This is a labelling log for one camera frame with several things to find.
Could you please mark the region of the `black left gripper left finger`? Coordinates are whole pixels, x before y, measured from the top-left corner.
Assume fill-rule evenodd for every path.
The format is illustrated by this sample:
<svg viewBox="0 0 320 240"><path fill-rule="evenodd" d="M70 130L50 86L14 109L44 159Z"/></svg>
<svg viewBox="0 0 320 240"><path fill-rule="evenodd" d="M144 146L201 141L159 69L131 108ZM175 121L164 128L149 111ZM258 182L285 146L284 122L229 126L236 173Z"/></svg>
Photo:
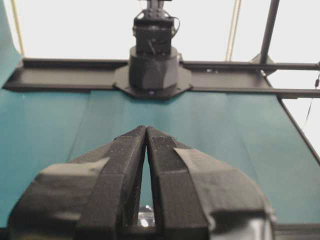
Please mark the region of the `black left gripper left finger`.
<svg viewBox="0 0 320 240"><path fill-rule="evenodd" d="M138 221L146 128L40 171L12 209L11 240L114 240Z"/></svg>

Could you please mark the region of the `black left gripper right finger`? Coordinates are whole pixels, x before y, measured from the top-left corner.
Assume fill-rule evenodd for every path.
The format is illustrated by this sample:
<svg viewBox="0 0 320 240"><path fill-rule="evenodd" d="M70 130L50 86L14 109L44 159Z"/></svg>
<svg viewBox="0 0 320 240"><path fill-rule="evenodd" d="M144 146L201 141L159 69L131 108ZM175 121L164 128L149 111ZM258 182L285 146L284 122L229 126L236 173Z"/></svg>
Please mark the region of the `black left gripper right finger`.
<svg viewBox="0 0 320 240"><path fill-rule="evenodd" d="M167 240L273 240L275 212L240 169L148 127L156 226Z"/></svg>

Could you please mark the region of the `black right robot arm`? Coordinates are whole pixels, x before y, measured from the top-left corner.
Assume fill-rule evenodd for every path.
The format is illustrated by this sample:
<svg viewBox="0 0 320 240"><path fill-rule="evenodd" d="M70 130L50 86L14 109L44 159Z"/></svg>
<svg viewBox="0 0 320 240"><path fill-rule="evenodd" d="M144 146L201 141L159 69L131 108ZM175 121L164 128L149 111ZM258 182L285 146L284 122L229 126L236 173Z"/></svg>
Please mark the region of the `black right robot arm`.
<svg viewBox="0 0 320 240"><path fill-rule="evenodd" d="M177 33L175 18L164 9L163 0L148 0L133 20L136 44L130 49L129 85L154 95L177 85L179 60L172 38Z"/></svg>

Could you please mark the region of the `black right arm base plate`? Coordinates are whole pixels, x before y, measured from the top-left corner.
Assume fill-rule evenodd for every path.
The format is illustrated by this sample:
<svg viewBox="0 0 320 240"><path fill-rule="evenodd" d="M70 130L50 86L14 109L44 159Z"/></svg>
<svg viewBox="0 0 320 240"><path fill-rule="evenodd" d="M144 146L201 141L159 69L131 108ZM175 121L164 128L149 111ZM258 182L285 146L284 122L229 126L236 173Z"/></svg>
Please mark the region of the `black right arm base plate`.
<svg viewBox="0 0 320 240"><path fill-rule="evenodd" d="M192 88L192 73L183 67L145 74L124 66L115 71L114 87L138 99L170 99Z"/></svg>

